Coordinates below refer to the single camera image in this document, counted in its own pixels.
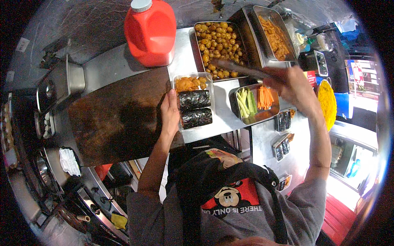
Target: white tissue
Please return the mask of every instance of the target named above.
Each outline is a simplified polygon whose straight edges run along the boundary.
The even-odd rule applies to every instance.
[[[81,176],[78,163],[76,162],[74,153],[69,149],[59,149],[60,165],[63,171],[68,172],[70,175]]]

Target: red plastic jug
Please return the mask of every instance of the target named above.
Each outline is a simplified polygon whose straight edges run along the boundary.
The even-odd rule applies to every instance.
[[[159,0],[133,0],[125,19],[131,54],[145,67],[166,66],[174,58],[174,11]]]

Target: forearm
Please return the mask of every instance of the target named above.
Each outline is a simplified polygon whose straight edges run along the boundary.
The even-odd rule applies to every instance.
[[[138,192],[160,200],[159,190],[172,138],[161,134],[138,181]]]
[[[309,169],[305,180],[322,178],[330,174],[331,142],[321,109],[308,116],[310,129]]]

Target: gray t-shirt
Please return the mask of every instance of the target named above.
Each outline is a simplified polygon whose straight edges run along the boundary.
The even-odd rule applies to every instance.
[[[253,183],[254,187],[253,184],[248,184],[252,187],[248,191],[242,192],[239,187],[235,188],[243,193],[243,198],[231,196],[230,192],[225,192],[226,187],[221,193],[224,196],[220,196],[218,192],[213,197],[214,201],[208,201],[202,206],[201,240],[204,245],[214,245],[226,235],[240,239],[260,236],[274,241],[272,196],[261,184]],[[257,199],[253,198],[254,189]],[[326,181],[314,179],[304,182],[287,199],[279,192],[277,196],[287,228],[288,243],[315,245],[324,220]],[[237,203],[237,206],[220,207],[225,202],[233,205]],[[163,204],[139,193],[131,194],[127,215],[130,245],[182,245],[182,211],[175,186]]]

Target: white bottle cap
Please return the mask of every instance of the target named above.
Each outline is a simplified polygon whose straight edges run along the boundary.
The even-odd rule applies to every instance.
[[[152,6],[152,0],[133,0],[130,5],[134,12],[144,12]]]

